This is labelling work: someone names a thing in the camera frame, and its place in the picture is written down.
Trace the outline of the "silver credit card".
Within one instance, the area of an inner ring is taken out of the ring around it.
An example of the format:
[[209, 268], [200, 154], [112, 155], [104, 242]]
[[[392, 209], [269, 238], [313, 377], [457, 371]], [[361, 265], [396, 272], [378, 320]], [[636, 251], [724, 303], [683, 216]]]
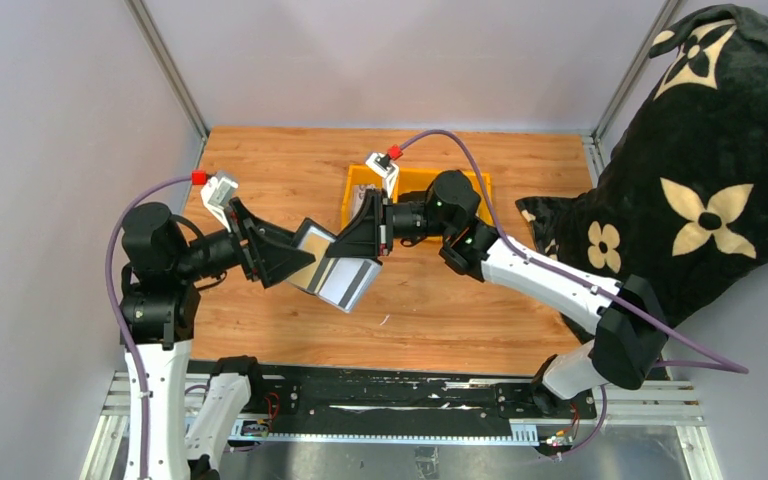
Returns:
[[317, 296], [344, 313], [350, 313], [382, 269], [377, 260], [339, 258], [329, 270]]

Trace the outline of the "black leather card holder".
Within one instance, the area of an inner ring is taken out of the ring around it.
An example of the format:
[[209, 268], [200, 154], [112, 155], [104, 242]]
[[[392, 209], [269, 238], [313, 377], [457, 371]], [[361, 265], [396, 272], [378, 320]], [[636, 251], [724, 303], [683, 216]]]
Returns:
[[382, 263], [363, 258], [329, 258], [326, 250], [334, 239], [330, 231], [306, 218], [294, 235], [292, 245], [311, 253], [315, 261], [292, 274], [286, 282], [350, 313], [378, 277]]

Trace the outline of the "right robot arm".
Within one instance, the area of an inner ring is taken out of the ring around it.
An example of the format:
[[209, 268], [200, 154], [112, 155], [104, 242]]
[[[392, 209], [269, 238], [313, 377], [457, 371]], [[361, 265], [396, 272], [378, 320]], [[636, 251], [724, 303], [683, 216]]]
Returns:
[[604, 384], [639, 389], [667, 340], [650, 283], [636, 275], [619, 281], [587, 274], [538, 254], [482, 220], [480, 202], [458, 170], [438, 174], [419, 200], [393, 202], [372, 190], [326, 254], [378, 260], [394, 242], [438, 237], [439, 254], [455, 273], [518, 291], [571, 319], [592, 338], [549, 357], [535, 374], [531, 403], [544, 417], [558, 416], [571, 398]]

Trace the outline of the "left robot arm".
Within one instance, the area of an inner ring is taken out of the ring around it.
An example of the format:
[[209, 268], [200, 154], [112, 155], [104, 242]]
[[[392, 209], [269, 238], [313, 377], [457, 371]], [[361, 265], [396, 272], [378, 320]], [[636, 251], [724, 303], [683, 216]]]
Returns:
[[185, 390], [201, 300], [198, 281], [220, 279], [239, 267], [245, 277], [272, 287], [313, 264], [293, 246], [292, 232], [253, 215], [233, 198], [226, 229], [187, 241], [189, 220], [163, 203], [131, 208], [122, 222], [128, 257], [121, 299], [114, 312], [124, 323], [130, 391], [128, 479], [217, 479], [238, 415], [267, 403], [261, 366], [254, 357], [218, 360], [191, 424], [185, 422]]

